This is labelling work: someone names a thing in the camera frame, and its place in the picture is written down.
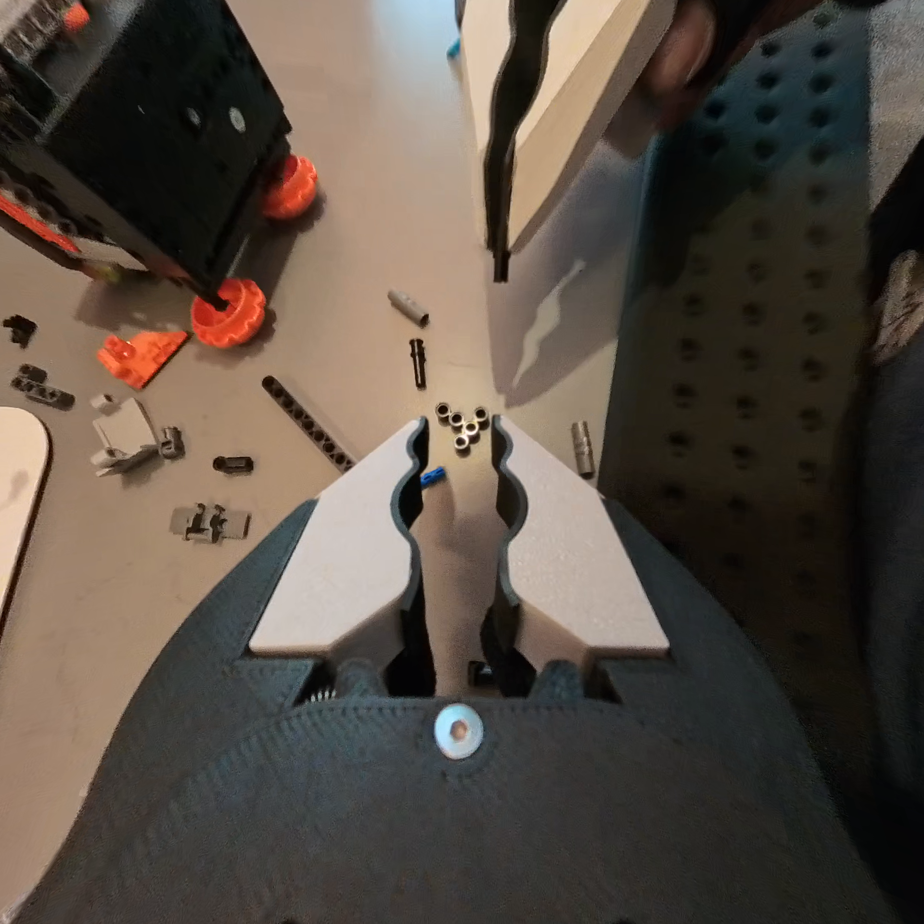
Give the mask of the person's leg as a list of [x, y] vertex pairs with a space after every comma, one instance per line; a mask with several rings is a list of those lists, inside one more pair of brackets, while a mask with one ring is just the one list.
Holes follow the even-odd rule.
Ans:
[[923, 341], [873, 374], [861, 467], [866, 664], [884, 803], [882, 878], [922, 922]]

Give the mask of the dark perforated pad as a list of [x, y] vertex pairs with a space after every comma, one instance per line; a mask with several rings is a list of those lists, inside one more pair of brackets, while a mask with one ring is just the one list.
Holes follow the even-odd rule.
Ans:
[[600, 483], [755, 641], [830, 786], [871, 775], [855, 616], [866, 13], [755, 45], [646, 164]]

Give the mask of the white patterned shoe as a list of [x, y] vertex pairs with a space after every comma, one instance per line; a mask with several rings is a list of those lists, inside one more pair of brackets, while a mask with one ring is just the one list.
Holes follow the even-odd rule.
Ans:
[[875, 366], [896, 358], [923, 325], [923, 256], [908, 249], [893, 260], [874, 306], [876, 335], [871, 359]]

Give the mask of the grey track link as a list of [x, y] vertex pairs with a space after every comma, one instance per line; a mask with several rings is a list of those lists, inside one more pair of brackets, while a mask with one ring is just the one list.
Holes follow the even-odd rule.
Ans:
[[230, 510], [217, 503], [197, 503], [173, 510], [169, 532], [184, 541], [211, 545], [225, 540], [242, 540], [248, 536], [251, 515]]

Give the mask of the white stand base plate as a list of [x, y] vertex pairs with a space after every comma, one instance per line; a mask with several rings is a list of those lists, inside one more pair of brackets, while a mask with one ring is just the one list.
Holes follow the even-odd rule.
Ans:
[[1, 622], [6, 619], [51, 459], [45, 425], [21, 408], [1, 408]]

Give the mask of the dark grey bent liftarm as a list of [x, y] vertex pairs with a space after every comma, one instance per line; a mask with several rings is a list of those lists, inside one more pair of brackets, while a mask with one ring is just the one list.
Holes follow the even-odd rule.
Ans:
[[10, 387], [27, 399], [54, 410], [68, 411], [75, 405], [75, 396], [47, 382], [48, 373], [36, 366], [22, 364], [10, 381]]

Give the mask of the black long holed beam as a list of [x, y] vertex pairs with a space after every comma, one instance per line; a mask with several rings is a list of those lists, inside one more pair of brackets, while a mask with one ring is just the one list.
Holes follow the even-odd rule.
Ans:
[[260, 387], [339, 473], [347, 473], [355, 467], [357, 460], [354, 454], [316, 410], [300, 401], [272, 375], [264, 376]]

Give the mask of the person's right hand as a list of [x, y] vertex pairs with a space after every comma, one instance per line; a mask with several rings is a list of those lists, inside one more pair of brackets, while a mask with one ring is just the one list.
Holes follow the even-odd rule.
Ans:
[[715, 40], [716, 19], [709, 2], [684, 1], [638, 81], [656, 133], [672, 130], [702, 104], [709, 85], [699, 74]]

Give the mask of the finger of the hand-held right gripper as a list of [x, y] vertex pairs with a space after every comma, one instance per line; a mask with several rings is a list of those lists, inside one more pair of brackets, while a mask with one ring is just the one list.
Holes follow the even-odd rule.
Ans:
[[516, 135], [532, 107], [548, 54], [549, 1], [468, 1], [460, 20], [461, 74], [473, 138], [475, 202], [505, 283], [514, 244]]
[[536, 94], [514, 133], [507, 249], [535, 236], [628, 98], [671, 1], [567, 1], [539, 34]]

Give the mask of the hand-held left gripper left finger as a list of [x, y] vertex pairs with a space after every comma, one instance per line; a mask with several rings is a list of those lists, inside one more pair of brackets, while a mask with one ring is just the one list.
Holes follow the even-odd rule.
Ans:
[[422, 558], [430, 426], [412, 419], [315, 499], [248, 648], [332, 667], [371, 662], [387, 679], [434, 679]]

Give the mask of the grey curved panel piece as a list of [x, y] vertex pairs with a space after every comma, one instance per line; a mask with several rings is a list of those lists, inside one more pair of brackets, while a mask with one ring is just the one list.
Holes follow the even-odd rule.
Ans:
[[119, 401], [119, 410], [110, 415], [96, 413], [92, 422], [101, 442], [101, 448], [90, 458], [97, 478], [125, 475], [155, 457], [165, 461], [185, 457], [186, 445], [178, 427], [157, 431], [137, 399]]

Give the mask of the cluster of black bushings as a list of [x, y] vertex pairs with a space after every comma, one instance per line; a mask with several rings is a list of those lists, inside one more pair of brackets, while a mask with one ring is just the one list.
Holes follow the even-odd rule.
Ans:
[[445, 401], [434, 407], [437, 422], [452, 433], [453, 447], [456, 455], [466, 456], [471, 447], [476, 445], [482, 433], [489, 429], [491, 416], [485, 406], [476, 406], [469, 413], [457, 409]]

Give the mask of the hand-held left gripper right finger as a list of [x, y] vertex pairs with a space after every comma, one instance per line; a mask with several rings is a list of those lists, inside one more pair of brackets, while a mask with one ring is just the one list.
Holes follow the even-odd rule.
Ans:
[[670, 642], [602, 496], [505, 416], [491, 420], [495, 508], [505, 527], [480, 630], [497, 679], [553, 662], [664, 659]]

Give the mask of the orange wedge plate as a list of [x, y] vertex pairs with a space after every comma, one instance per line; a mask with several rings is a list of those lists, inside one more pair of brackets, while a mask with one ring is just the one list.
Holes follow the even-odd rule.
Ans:
[[189, 339], [185, 331], [141, 331], [130, 340], [111, 334], [96, 357], [111, 376], [140, 391]]

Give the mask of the building block robot vehicle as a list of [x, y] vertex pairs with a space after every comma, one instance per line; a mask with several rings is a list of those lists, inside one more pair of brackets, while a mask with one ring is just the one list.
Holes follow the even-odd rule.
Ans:
[[291, 131], [228, 2], [2, 2], [2, 230], [69, 270], [187, 287], [206, 346], [259, 334], [268, 298], [237, 261], [316, 198]]

